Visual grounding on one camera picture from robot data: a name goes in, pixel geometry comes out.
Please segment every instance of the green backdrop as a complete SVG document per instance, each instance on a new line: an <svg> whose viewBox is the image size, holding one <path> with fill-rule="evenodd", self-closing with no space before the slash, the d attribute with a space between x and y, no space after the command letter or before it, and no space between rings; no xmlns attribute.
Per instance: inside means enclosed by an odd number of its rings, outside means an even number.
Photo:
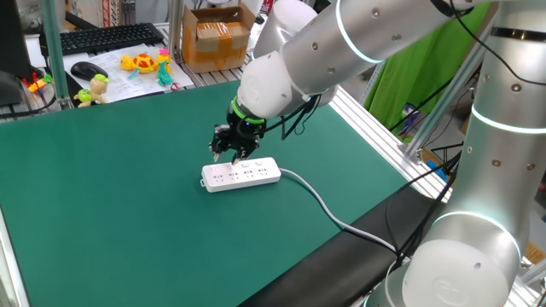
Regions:
<svg viewBox="0 0 546 307"><path fill-rule="evenodd" d="M462 18L474 33L478 31L489 5L480 5ZM364 107L390 129L403 117L406 102L419 105L455 76L472 41L457 20L449 21L386 60ZM436 95L421 111L430 113L443 93ZM403 127L400 125L394 132Z"/></svg>

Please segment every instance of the electrical outlet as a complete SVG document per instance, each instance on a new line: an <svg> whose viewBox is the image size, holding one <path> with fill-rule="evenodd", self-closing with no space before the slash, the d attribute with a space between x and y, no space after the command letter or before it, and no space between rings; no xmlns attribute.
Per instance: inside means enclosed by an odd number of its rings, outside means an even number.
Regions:
<svg viewBox="0 0 546 307"><path fill-rule="evenodd" d="M201 186L210 193L278 182L281 171L273 158L203 166Z"/></svg>

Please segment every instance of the robotic arm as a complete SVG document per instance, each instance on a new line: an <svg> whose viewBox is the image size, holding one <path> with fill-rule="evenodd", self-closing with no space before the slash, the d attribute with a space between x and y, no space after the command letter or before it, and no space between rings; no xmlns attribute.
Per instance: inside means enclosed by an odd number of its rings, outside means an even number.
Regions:
<svg viewBox="0 0 546 307"><path fill-rule="evenodd" d="M453 0L459 14L485 2ZM267 119L310 111L328 89L452 15L450 0L338 0L278 51L249 63L228 124L215 128L215 158L229 149L236 151L234 163L248 158L268 130ZM368 306L504 305L546 170L545 17L544 0L501 2L488 45L513 71L487 54L457 189L409 265L395 270Z"/></svg>

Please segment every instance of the table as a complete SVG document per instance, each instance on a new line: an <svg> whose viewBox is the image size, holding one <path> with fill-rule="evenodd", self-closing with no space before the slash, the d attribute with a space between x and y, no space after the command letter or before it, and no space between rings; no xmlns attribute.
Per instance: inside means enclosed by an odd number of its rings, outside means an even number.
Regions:
<svg viewBox="0 0 546 307"><path fill-rule="evenodd" d="M0 125L0 202L33 306L235 306L339 231L286 178L200 186L237 86ZM307 178L347 222L405 182L328 107L256 154Z"/></svg>
<svg viewBox="0 0 546 307"><path fill-rule="evenodd" d="M168 24L159 24L156 25L165 35L166 40L165 43L167 43L168 39ZM235 69L235 70L229 70L224 72L208 72L204 74L193 74L183 63L181 64L181 68L192 78L196 86L204 86L209 84L216 84L216 83L225 83L228 81L232 81L234 79L239 79L241 77L242 70L241 69ZM351 133L356 132L360 138L355 138L353 141L355 143L360 143L364 139L366 143L369 144L376 153L378 153L386 162L388 162L394 170L398 171L404 178L410 179L413 177L417 177L420 174L428 171L428 168L424 165L417 165L411 161L411 159L408 159L405 157L401 151L398 150L397 146L399 145L399 141L390 134L379 122L377 122L373 116L371 116L369 113L367 113L365 110L362 109L362 107L354 101L343 89L340 89L338 92L338 95L334 98L334 100L329 105L339 116L345 120L345 122L342 122L339 125L344 125L346 129L348 124L353 131ZM29 109L36 108L36 106L30 104L27 105ZM60 110L58 106L54 106L49 111L56 111ZM0 109L0 113L9 113L13 112L14 110L2 110ZM146 121L147 115L142 114L142 120ZM287 148L292 148L296 144L288 144ZM351 151L353 150L354 144L342 144L340 148L337 148L340 152L344 153L345 151ZM47 152L43 148L36 148L38 153L35 153L34 155L39 156L40 159L44 157L49 157L50 152ZM62 157L63 162L70 162L72 156L67 153L58 152ZM360 160L358 163L364 163L366 160L366 157L360 157ZM73 183L67 183L67 182L59 182L59 186L57 187L59 190L71 187ZM20 185L17 187L19 190L26 190L31 191L30 193L34 192L34 187L40 186L40 183L38 185L31 185L29 182L21 182ZM422 181L419 181L416 185L414 185L414 188L416 188L418 191L424 193L425 195L428 195L430 197L434 197L438 194L438 191L442 188L443 183L439 180L436 176L430 176ZM8 297L12 299L12 305L14 306L28 306L28 302L26 301L26 295L25 295L25 289L23 288L22 280L20 278L20 271L19 266L17 262L15 261L15 255L13 253L13 249L11 246L10 238L8 236L8 232L5 228L5 224L3 223L3 220L0 218L0 239L2 241L2 248L3 253L0 254L0 262L5 263L6 265L0 267L0 278L2 279L2 283L4 284L4 291L5 293L0 293L0 300L3 301L5 297ZM510 299L507 303L507 306L527 306L529 305L528 302L532 300L532 297L536 297L536 293L530 293L529 290L526 289L525 286L522 286L520 283L516 281L515 286L517 286L514 291L512 291Z"/></svg>

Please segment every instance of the black keyboard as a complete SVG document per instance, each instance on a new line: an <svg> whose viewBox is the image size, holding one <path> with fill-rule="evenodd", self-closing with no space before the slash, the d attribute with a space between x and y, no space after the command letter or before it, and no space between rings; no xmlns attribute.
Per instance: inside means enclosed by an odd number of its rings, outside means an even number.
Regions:
<svg viewBox="0 0 546 307"><path fill-rule="evenodd" d="M63 55L114 50L141 43L161 42L163 42L163 35L151 23L61 33Z"/></svg>

